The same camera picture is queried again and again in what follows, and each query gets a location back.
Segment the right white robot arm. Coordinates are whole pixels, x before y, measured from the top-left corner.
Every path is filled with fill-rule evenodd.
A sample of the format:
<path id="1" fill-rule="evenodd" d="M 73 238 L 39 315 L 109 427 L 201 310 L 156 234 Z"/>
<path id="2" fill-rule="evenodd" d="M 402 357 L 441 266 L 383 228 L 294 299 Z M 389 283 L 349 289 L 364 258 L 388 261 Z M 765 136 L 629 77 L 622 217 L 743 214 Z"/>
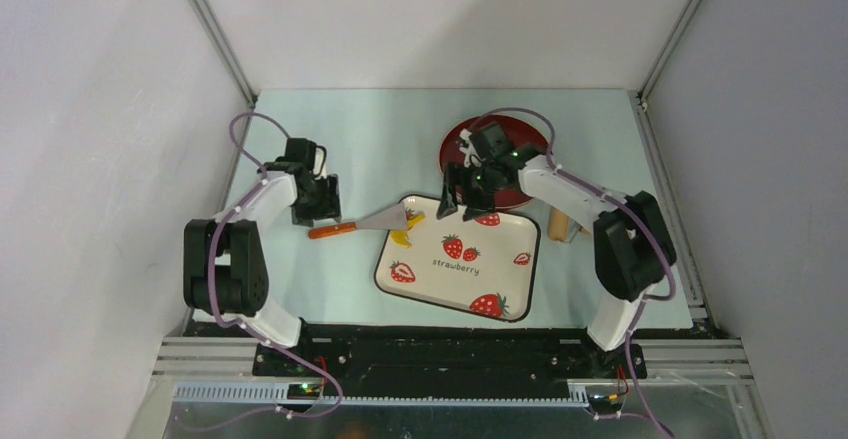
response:
<path id="1" fill-rule="evenodd" d="M 556 163 L 549 148 L 515 145 L 495 123 L 461 131 L 463 158 L 443 169 L 438 219 L 461 211 L 466 221 L 492 213 L 507 189 L 540 200 L 586 229 L 604 289 L 581 351 L 585 370 L 606 377 L 622 362 L 619 349 L 633 334 L 643 304 L 661 280 L 672 280 L 676 252 L 656 198 L 626 195 L 591 183 Z"/>

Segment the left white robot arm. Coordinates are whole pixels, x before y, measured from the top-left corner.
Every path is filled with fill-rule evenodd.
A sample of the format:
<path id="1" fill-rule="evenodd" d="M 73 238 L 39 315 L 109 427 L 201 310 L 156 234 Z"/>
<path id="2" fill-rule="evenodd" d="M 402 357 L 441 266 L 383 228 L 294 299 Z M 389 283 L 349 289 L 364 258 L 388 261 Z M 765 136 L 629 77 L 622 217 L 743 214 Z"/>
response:
<path id="1" fill-rule="evenodd" d="M 261 232 L 284 212 L 295 226 L 339 221 L 338 177 L 326 171 L 325 147 L 305 138 L 287 141 L 282 156 L 264 163 L 257 180 L 227 209 L 190 220 L 183 232 L 183 299 L 220 326 L 238 326 L 267 344 L 281 345 L 278 363 L 304 375 L 315 347 L 299 338 L 302 321 L 270 296 Z"/>

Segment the white strawberry print tray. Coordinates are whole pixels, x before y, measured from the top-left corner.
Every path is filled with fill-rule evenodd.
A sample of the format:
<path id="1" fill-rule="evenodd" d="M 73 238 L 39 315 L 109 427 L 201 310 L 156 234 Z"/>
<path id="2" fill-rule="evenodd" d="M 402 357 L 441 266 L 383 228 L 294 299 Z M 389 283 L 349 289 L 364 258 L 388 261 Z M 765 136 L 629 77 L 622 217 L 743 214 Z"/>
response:
<path id="1" fill-rule="evenodd" d="M 374 270 L 378 289 L 505 323 L 528 315 L 541 239 L 533 219 L 495 212 L 465 222 L 462 211 L 437 219 L 436 198 L 410 194 L 400 203 L 426 218 L 409 232 L 411 248 L 388 234 Z"/>

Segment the orange handled metal scraper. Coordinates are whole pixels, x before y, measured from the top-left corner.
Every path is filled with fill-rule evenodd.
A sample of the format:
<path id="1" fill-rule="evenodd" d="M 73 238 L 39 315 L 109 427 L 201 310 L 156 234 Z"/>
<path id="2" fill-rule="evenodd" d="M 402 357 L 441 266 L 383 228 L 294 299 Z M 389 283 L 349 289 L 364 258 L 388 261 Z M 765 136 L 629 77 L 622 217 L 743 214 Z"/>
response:
<path id="1" fill-rule="evenodd" d="M 341 222 L 327 226 L 315 227 L 308 231 L 309 239 L 323 239 L 340 234 L 355 232 L 358 230 L 409 230 L 406 209 L 403 204 L 397 203 L 391 207 L 375 212 L 367 217 Z"/>

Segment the yellow dough scrap strip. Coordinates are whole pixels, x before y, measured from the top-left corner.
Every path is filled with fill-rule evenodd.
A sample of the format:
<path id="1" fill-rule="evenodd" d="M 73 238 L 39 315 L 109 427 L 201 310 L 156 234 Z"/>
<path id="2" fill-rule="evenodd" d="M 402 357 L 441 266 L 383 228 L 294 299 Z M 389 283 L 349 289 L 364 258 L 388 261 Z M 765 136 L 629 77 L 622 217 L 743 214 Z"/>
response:
<path id="1" fill-rule="evenodd" d="M 397 245 L 400 245 L 405 248 L 411 248 L 412 242 L 409 238 L 409 232 L 415 225 L 423 221 L 425 218 L 426 215 L 423 212 L 408 212 L 407 228 L 391 230 L 389 232 L 389 238 Z"/>

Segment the round red lacquer tray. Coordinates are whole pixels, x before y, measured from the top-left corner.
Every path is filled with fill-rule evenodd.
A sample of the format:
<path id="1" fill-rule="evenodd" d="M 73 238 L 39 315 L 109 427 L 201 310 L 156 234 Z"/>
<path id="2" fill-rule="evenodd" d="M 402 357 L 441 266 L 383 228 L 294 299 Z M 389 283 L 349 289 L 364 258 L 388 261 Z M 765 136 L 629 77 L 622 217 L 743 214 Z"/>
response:
<path id="1" fill-rule="evenodd" d="M 472 116 L 454 126 L 443 139 L 438 152 L 440 171 L 444 172 L 450 163 L 462 165 L 465 162 L 466 154 L 460 150 L 460 134 L 464 130 L 476 136 L 480 129 L 486 129 L 491 123 L 499 125 L 512 147 L 501 148 L 499 156 L 495 156 L 494 152 L 489 153 L 490 161 L 487 162 L 486 158 L 480 154 L 480 149 L 475 146 L 476 154 L 470 158 L 475 167 L 479 167 L 480 160 L 483 160 L 486 166 L 498 165 L 505 170 L 507 166 L 518 166 L 519 162 L 525 163 L 532 157 L 542 155 L 547 149 L 549 142 L 544 135 L 537 128 L 514 115 L 492 114 L 484 119 Z"/>

